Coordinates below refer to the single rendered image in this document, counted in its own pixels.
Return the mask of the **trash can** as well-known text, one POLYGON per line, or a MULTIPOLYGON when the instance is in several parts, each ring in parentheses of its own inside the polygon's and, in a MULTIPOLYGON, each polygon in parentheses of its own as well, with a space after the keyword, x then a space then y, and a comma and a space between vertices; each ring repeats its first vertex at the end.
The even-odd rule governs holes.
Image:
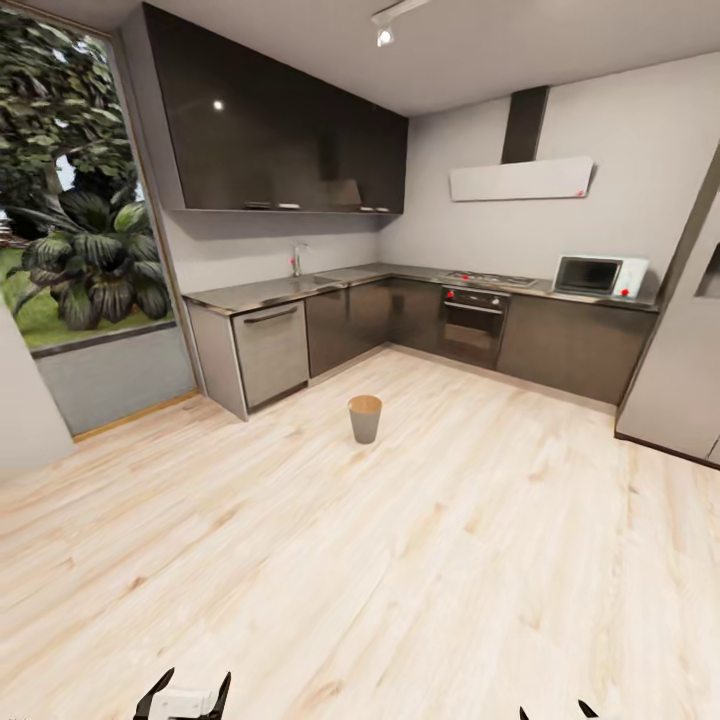
POLYGON ((349 405, 355 441, 361 445, 374 443, 383 402, 372 395, 357 395, 349 400, 349 405))

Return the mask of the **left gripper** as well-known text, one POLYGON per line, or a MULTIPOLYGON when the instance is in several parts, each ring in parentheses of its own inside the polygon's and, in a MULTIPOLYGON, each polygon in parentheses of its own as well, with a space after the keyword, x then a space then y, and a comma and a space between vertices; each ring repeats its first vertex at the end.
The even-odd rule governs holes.
MULTIPOLYGON (((175 667, 173 667, 172 669, 169 669, 156 682, 156 685, 137 703, 136 713, 135 713, 135 716, 133 717, 133 720, 148 720, 153 695, 156 692, 162 691, 167 685, 169 685, 169 681, 170 681, 171 677, 174 675, 174 672, 175 672, 175 667)), ((229 671, 227 673, 225 680, 222 682, 222 685, 220 686, 220 689, 219 689, 219 696, 218 696, 216 705, 214 706, 213 710, 210 713, 207 713, 206 715, 201 715, 199 718, 177 717, 176 720, 221 720, 222 716, 223 716, 223 711, 225 708, 225 703, 227 700, 227 695, 229 692, 230 684, 231 684, 231 671, 229 671)))

